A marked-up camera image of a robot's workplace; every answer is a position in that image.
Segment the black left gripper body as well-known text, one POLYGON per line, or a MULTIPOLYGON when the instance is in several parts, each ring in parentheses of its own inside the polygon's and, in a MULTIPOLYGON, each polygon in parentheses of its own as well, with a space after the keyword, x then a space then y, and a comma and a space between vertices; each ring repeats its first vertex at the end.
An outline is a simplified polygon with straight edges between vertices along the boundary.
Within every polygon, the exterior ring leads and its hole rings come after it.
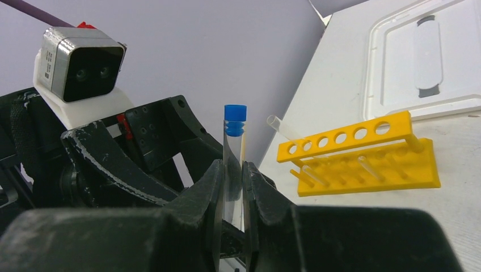
POLYGON ((1 97, 1 208, 162 206, 184 189, 163 104, 67 129, 37 91, 1 97))

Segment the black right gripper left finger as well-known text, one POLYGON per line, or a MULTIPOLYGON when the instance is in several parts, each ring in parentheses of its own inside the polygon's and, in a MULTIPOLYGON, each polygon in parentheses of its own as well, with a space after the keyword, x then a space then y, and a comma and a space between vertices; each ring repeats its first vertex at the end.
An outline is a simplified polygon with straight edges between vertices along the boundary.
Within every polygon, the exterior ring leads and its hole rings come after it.
POLYGON ((1 237, 2 271, 218 271, 223 164, 163 207, 35 209, 1 237))

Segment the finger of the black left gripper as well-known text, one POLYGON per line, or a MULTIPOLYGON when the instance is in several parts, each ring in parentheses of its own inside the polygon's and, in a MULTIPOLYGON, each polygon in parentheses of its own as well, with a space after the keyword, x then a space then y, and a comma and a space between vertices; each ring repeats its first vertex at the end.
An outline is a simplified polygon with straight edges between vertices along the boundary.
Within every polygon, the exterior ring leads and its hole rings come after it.
POLYGON ((151 205, 164 206, 179 193, 147 175, 120 148, 101 120, 70 129, 61 135, 62 144, 75 168, 86 181, 101 187, 102 195, 116 189, 121 203, 127 196, 151 205))
POLYGON ((212 162, 223 157, 223 147, 202 126, 182 95, 161 101, 166 128, 161 130, 161 162, 181 154, 193 182, 212 162))

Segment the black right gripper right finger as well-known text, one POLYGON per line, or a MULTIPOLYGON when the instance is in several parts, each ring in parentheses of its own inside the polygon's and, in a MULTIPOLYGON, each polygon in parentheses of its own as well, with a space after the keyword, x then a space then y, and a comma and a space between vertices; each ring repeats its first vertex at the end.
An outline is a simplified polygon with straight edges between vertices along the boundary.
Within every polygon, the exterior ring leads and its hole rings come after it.
POLYGON ((242 167, 248 271, 461 271, 442 228, 414 209, 299 206, 242 167))

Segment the blue capped dropper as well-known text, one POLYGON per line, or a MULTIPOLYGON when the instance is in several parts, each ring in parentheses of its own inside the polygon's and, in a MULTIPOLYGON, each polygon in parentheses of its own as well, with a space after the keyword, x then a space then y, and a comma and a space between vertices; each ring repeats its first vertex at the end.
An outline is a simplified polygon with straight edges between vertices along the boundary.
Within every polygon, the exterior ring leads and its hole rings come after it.
POLYGON ((224 106, 223 121, 223 219, 243 231, 242 165, 245 161, 247 107, 224 106))

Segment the clear glass test tube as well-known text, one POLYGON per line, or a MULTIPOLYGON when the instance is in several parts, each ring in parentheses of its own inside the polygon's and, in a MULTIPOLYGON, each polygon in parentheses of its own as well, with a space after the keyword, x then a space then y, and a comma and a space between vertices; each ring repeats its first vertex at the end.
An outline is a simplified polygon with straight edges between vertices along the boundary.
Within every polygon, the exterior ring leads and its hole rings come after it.
POLYGON ((293 143, 299 143, 304 140, 304 137, 299 135, 294 129, 292 129, 286 122, 281 120, 275 115, 270 115, 266 120, 267 124, 273 128, 277 133, 288 139, 293 143))

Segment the yellow test tube rack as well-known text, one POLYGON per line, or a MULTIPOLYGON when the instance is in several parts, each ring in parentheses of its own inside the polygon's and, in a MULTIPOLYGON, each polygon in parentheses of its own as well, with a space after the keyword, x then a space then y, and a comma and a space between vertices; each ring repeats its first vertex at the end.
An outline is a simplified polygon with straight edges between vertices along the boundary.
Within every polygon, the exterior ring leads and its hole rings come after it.
POLYGON ((433 141, 403 111, 279 145, 300 197, 440 188, 433 141))

